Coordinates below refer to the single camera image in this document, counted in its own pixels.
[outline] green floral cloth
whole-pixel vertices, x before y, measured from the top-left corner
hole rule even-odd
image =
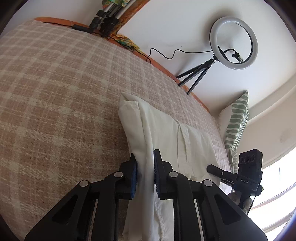
[[[125,7],[129,1],[130,0],[102,0],[102,3],[103,3],[103,8],[108,6],[111,2],[114,2],[117,5],[121,5],[121,6]]]

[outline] black camera device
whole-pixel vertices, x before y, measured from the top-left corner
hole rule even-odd
[[[263,154],[257,149],[243,152],[239,155],[238,173],[224,171],[214,165],[209,165],[207,171],[221,178],[221,182],[242,193],[239,207],[243,208],[244,201],[250,196],[259,196],[263,190],[262,180]]]

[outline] beige plaid fabric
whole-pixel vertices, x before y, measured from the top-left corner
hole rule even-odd
[[[209,133],[229,170],[215,119],[171,78],[103,38],[25,22],[0,39],[0,213],[20,240],[80,180],[129,159],[121,92]]]

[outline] tripod leg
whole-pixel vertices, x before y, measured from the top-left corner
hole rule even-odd
[[[194,84],[190,87],[190,89],[187,92],[187,95],[189,95],[191,93],[191,91],[194,89],[194,87],[198,84],[198,82],[202,79],[202,77],[205,76],[205,74],[207,73],[208,69],[205,69],[201,75],[197,78],[197,80],[194,82]]]
[[[178,86],[181,87],[184,84],[186,84],[189,80],[191,80],[194,76],[198,75],[201,71],[203,71],[205,69],[204,65],[201,64],[201,66],[196,69],[191,75],[187,76],[184,80],[182,80]]]
[[[184,72],[184,73],[182,73],[182,74],[179,74],[178,76],[176,76],[176,78],[177,78],[177,79],[178,79],[178,78],[182,78],[182,77],[184,77],[185,75],[188,75],[188,74],[194,72],[194,71],[197,70],[200,66],[201,66],[201,64],[200,64],[199,66],[196,66],[196,67],[190,69],[190,70],[187,70],[186,72]]]

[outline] white ring light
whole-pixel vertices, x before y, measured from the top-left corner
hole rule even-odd
[[[240,25],[246,30],[246,32],[248,33],[251,39],[252,48],[251,48],[250,56],[242,63],[232,63],[228,61],[227,59],[224,58],[224,56],[222,55],[222,53],[218,48],[218,43],[217,43],[218,31],[222,27],[222,25],[226,23],[236,23]],[[222,17],[213,24],[210,32],[210,45],[213,50],[213,53],[223,65],[225,65],[228,68],[236,69],[236,70],[246,69],[250,67],[254,63],[258,54],[258,42],[253,30],[244,21],[238,18],[233,18],[233,17]]]

